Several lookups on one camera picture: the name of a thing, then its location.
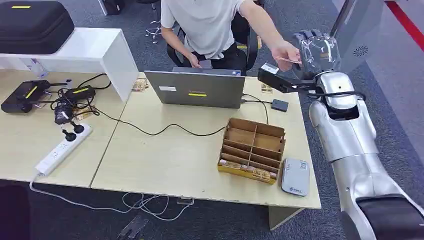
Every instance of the floor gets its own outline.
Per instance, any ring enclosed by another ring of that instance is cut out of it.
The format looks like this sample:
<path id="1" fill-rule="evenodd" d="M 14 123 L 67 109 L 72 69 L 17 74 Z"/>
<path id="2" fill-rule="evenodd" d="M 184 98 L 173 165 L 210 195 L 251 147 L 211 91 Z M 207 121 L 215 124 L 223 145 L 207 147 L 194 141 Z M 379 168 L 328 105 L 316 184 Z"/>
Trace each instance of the floor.
<path id="1" fill-rule="evenodd" d="M 154 19 L 149 5 L 130 0 L 121 15 L 103 16 L 97 0 L 60 0 L 69 10 L 77 27 L 121 28 L 140 71 L 170 70 L 173 63 L 165 52 L 165 43 L 151 44 L 144 29 Z M 303 29 L 319 28 L 326 32 L 338 14 L 338 0 L 266 0 L 266 10 L 284 37 Z M 421 24 L 423 1 L 401 1 L 402 8 Z M 379 54 L 368 59 L 349 74 L 355 88 L 368 96 L 367 106 L 377 130 L 380 158 L 390 176 L 420 205 L 424 205 L 424 128 L 418 109 L 418 90 L 423 89 L 424 55 L 387 9 L 383 13 Z M 257 70 L 266 61 L 272 62 L 270 52 L 260 50 Z M 142 214 L 148 220 L 142 230 L 145 240 L 161 239 L 249 239 L 305 240 L 345 239 L 339 221 L 339 199 L 331 166 L 326 163 L 319 139 L 308 117 L 311 100 L 302 97 L 302 110 L 308 134 L 311 156 L 319 188 L 322 209 L 304 210 L 275 231 L 268 230 L 268 209 L 265 206 L 198 200 L 181 217 L 163 222 Z M 25 182 L 0 181 L 0 186 Z M 39 188 L 93 206 L 124 207 L 120 192 L 43 185 Z M 92 211 L 70 205 L 60 199 L 29 192 L 31 239 L 109 240 L 115 239 L 133 217 L 132 211 L 120 214 Z M 152 210 L 160 209 L 163 200 L 154 202 Z M 180 205 L 171 199 L 169 213 L 175 214 Z"/>

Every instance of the black carrying case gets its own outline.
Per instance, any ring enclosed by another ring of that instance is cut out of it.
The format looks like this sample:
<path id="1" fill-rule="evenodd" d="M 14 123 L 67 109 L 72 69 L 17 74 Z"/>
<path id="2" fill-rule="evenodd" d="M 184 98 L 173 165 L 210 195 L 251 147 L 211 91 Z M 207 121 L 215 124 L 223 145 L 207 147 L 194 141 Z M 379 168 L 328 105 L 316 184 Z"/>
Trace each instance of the black carrying case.
<path id="1" fill-rule="evenodd" d="M 74 22 L 60 2 L 0 3 L 0 53 L 53 54 L 74 28 Z"/>

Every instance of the person's hand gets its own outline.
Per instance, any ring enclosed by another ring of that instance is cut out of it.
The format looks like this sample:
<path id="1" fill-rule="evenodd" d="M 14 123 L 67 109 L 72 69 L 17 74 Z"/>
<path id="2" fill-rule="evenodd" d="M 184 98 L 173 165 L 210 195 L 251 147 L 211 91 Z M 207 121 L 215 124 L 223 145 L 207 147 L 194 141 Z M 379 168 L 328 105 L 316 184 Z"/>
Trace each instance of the person's hand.
<path id="1" fill-rule="evenodd" d="M 271 54 L 274 60 L 277 62 L 278 68 L 283 72 L 290 70 L 293 65 L 292 62 L 286 61 L 284 59 L 288 59 L 294 62 L 301 62 L 299 49 L 294 47 L 288 41 L 284 41 L 282 44 L 272 48 Z"/>
<path id="2" fill-rule="evenodd" d="M 197 69 L 202 68 L 202 66 L 200 66 L 200 64 L 199 64 L 198 58 L 193 53 L 190 53 L 190 56 L 188 56 L 188 60 L 190 60 L 192 68 L 197 68 Z"/>

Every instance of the gray laptop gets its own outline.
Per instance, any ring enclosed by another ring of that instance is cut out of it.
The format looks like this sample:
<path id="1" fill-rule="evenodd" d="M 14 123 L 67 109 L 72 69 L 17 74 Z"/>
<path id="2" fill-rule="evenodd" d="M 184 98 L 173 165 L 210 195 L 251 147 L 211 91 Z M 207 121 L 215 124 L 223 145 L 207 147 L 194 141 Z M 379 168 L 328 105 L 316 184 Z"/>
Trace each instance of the gray laptop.
<path id="1" fill-rule="evenodd" d="M 145 75 L 163 104 L 193 105 L 219 108 L 240 108 L 244 76 L 236 70 L 216 71 L 179 67 L 175 72 L 145 71 Z"/>

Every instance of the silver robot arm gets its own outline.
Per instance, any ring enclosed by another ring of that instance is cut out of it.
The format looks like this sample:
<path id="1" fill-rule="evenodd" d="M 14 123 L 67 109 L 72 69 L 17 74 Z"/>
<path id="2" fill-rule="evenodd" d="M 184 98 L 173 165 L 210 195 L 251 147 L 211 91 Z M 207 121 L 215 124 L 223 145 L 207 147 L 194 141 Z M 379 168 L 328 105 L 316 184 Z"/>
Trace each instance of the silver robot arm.
<path id="1" fill-rule="evenodd" d="M 302 66 L 289 79 L 266 63 L 258 79 L 283 92 L 319 97 L 309 107 L 327 161 L 336 179 L 341 221 L 350 240 L 424 238 L 424 210 L 388 175 L 378 157 L 376 129 L 365 96 L 339 72 L 336 39 L 317 30 L 295 34 Z"/>

